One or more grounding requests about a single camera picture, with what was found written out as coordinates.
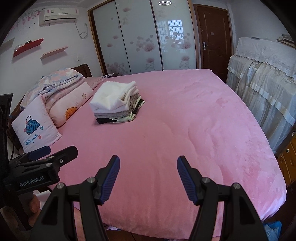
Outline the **person's left hand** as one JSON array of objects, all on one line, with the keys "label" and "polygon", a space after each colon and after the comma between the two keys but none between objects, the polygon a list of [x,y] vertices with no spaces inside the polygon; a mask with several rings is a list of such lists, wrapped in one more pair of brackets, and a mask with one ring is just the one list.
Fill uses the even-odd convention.
[{"label": "person's left hand", "polygon": [[41,209],[41,202],[34,193],[30,193],[26,200],[26,209],[30,214],[39,214]]}]

